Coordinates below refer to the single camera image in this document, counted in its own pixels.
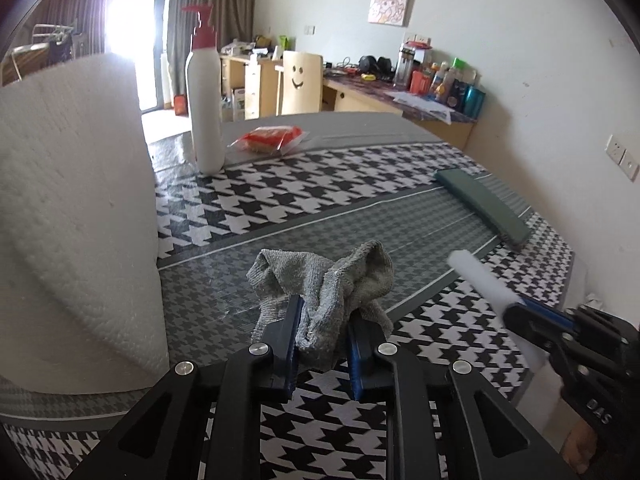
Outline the person's right hand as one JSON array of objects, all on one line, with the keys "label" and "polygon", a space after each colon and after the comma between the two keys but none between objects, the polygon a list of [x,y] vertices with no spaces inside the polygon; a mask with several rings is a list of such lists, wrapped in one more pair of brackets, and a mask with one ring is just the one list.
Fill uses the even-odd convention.
[{"label": "person's right hand", "polygon": [[587,471],[596,448],[596,433],[583,419],[579,419],[566,437],[560,454],[572,471],[583,474]]}]

